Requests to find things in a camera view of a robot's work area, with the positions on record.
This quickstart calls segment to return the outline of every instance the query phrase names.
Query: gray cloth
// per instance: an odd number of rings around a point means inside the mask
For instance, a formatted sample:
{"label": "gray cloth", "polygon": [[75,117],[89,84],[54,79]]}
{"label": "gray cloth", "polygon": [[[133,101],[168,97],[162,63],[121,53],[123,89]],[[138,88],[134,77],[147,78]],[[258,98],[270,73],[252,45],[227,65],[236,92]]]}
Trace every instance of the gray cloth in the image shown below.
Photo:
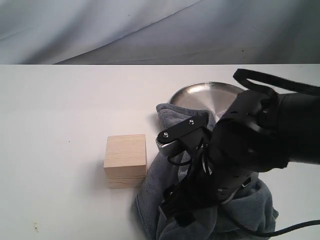
{"label": "gray cloth", "polygon": [[[206,110],[190,110],[171,104],[160,104],[156,107],[159,122],[163,129],[169,128],[191,116],[209,116],[208,128],[212,129],[215,120]],[[187,153],[175,157],[175,162],[189,159]],[[165,220],[159,213],[158,206],[163,200],[163,191],[172,184],[178,183],[187,174],[187,166],[174,166],[160,153],[151,164],[144,183],[135,199],[136,214],[141,220],[145,232],[152,240],[239,240],[259,239],[247,235],[219,212],[217,206],[194,212],[196,221],[189,226],[179,227],[174,219]],[[273,208],[272,195],[268,187],[254,173],[252,182],[239,190],[235,198],[224,205],[225,209],[247,228],[272,232],[275,230],[278,212]]]}

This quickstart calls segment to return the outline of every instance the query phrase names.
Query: white tabletop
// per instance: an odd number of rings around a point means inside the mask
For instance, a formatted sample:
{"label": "white tabletop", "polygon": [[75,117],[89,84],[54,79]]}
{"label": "white tabletop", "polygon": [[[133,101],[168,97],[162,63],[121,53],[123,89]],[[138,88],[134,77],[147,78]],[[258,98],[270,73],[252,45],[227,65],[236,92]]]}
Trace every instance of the white tabletop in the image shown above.
{"label": "white tabletop", "polygon": [[[109,189],[107,137],[146,134],[158,150],[155,107],[204,81],[238,84],[237,68],[320,85],[320,65],[0,65],[0,239],[143,239],[130,207],[136,189]],[[320,219],[320,166],[290,163],[260,175],[277,229]],[[277,239],[316,239],[313,226]]]}

